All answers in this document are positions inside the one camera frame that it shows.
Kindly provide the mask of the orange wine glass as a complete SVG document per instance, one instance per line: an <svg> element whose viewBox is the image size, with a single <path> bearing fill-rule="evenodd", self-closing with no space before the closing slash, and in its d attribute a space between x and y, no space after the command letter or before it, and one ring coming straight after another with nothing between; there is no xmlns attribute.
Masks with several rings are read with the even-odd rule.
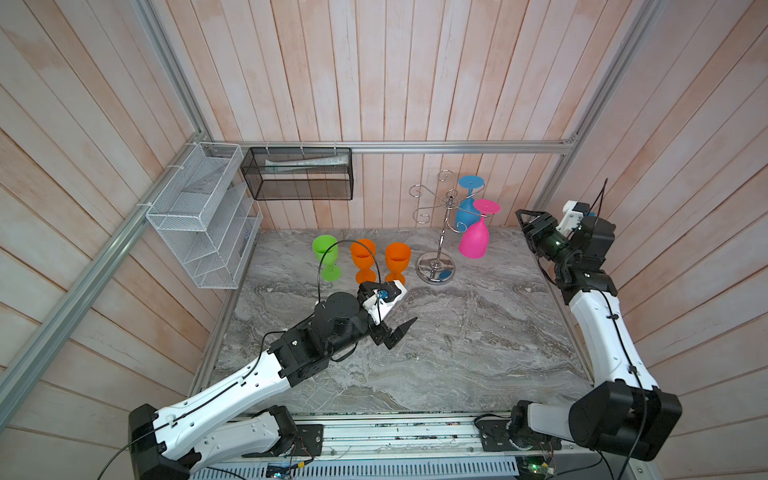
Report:
<svg viewBox="0 0 768 480"><path fill-rule="evenodd" d="M402 285L406 284L404 271L407 269L411 259L411 249L402 242L391 243L385 250L385 262L389 273L385 277L386 281L399 281Z"/></svg>
<svg viewBox="0 0 768 480"><path fill-rule="evenodd" d="M353 263L359 269L356 274L357 283L376 282L377 275L372 270L376 254L374 242L366 238L360 239L350 245L350 253Z"/></svg>

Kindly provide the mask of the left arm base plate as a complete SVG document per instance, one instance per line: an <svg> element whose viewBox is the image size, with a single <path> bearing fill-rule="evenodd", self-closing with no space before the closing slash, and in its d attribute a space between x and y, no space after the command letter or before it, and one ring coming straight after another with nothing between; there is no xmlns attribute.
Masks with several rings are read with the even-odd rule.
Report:
<svg viewBox="0 0 768 480"><path fill-rule="evenodd" d="M324 439L324 426L320 423L299 424L296 428L278 437L277 443L264 452L269 457L286 455L321 455Z"/></svg>

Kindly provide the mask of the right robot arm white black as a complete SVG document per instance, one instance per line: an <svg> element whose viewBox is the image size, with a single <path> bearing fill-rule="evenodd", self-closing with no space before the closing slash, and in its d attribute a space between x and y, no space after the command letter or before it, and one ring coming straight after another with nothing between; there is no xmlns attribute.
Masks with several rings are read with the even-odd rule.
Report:
<svg viewBox="0 0 768 480"><path fill-rule="evenodd" d="M530 250L554 266L554 285L577 320L592 363L594 387L570 405L521 401L507 425L511 443L531 449L560 439L581 447L651 461L682 415L641 360L621 314L618 291L603 270L615 226L569 201L562 219L519 209Z"/></svg>

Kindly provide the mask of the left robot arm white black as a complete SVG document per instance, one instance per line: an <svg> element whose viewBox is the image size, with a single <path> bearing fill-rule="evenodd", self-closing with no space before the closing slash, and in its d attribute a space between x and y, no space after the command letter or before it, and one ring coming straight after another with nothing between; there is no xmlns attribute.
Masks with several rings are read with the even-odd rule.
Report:
<svg viewBox="0 0 768 480"><path fill-rule="evenodd" d="M385 317L406 293L399 280L333 293L225 379L174 405L134 409L128 451L135 477L188 479L237 456L280 456L297 447L299 431L286 407L271 406L246 420L238 415L345 360L366 338L393 349L413 323L392 329Z"/></svg>

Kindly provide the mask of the orange wine glass front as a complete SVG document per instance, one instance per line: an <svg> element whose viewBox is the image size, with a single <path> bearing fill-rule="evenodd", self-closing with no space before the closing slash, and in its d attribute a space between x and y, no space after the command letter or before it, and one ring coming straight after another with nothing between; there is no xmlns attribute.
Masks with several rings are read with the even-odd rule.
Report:
<svg viewBox="0 0 768 480"><path fill-rule="evenodd" d="M377 275L372 270L376 254L374 242L366 238L360 239L350 245L350 253L353 263L359 269L356 274L357 283L376 282Z"/></svg>

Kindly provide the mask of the green plastic wine glass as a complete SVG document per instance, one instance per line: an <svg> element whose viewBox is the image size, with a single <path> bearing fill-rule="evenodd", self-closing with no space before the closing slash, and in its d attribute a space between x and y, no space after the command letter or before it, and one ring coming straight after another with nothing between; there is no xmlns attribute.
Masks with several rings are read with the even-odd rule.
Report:
<svg viewBox="0 0 768 480"><path fill-rule="evenodd" d="M326 282L339 280L342 270L336 264L339 256L337 239L328 234L320 235L314 239L312 249L319 261L321 278Z"/></svg>

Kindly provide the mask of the pink plastic wine glass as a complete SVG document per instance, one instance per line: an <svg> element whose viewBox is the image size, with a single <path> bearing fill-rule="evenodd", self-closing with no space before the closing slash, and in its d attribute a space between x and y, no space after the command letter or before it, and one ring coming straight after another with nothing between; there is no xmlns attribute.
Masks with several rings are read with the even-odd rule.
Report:
<svg viewBox="0 0 768 480"><path fill-rule="evenodd" d="M501 206L491 200L478 199L474 201L473 207L479 212L479 220L466 230L458 250L469 259L479 259L485 255L489 244L489 230L485 219L499 213Z"/></svg>

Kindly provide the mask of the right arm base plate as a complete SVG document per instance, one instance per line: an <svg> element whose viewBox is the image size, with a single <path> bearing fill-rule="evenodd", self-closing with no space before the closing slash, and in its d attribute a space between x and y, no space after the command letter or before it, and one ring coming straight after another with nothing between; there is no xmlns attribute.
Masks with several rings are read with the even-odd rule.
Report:
<svg viewBox="0 0 768 480"><path fill-rule="evenodd" d="M540 433L510 433L511 420L498 415L480 415L473 420L485 452L561 450L559 438Z"/></svg>

